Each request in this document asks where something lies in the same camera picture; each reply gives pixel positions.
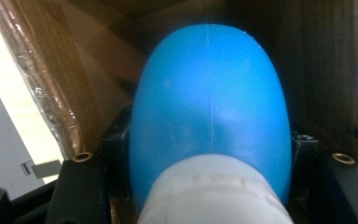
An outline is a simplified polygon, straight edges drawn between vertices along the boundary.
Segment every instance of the white nozzle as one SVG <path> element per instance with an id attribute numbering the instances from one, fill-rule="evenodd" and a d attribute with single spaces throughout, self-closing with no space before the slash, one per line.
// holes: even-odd
<path id="1" fill-rule="evenodd" d="M 177 162 L 154 183 L 140 224 L 293 223 L 267 180 L 222 155 Z"/>

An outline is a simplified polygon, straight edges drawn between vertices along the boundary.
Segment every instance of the white surface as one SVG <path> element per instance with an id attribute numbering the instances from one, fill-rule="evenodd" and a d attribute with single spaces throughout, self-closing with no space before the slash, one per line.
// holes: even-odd
<path id="1" fill-rule="evenodd" d="M 43 120 L 0 34 L 0 98 L 34 164 L 63 160 L 53 134 Z M 48 183 L 57 175 L 44 178 Z"/>
<path id="2" fill-rule="evenodd" d="M 293 223 L 267 180 L 221 155 L 180 161 L 162 173 L 138 223 Z"/>

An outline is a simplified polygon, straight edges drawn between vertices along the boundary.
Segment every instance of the grey panel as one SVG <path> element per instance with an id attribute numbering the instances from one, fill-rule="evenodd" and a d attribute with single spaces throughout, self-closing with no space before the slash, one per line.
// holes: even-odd
<path id="1" fill-rule="evenodd" d="M 27 175 L 21 168 L 30 160 L 31 156 L 0 100 L 0 188 L 7 190 L 11 200 L 44 185 L 43 180 L 34 174 Z"/>

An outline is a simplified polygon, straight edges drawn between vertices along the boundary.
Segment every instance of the blue balloon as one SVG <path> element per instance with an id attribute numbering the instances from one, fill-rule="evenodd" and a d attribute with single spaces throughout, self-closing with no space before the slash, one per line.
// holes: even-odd
<path id="1" fill-rule="evenodd" d="M 250 164 L 286 203 L 291 145 L 282 88 L 266 52 L 245 32 L 202 24 L 166 37 L 145 66 L 132 113 L 138 212 L 165 169 L 200 154 Z"/>

